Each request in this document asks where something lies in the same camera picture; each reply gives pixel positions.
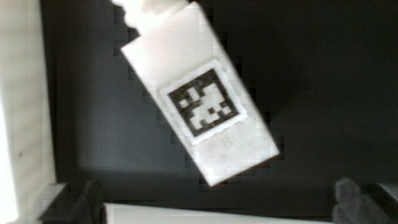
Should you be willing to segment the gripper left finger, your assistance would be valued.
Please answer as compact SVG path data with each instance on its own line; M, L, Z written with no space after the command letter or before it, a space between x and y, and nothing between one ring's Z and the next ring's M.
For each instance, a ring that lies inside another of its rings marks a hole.
M98 181L67 184L39 216L43 224L105 224L103 188Z

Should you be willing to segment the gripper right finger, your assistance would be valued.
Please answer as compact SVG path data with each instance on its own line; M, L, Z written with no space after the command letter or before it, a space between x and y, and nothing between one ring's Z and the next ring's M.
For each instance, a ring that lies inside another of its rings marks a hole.
M398 184L359 185L343 178L334 190L334 224L398 224Z

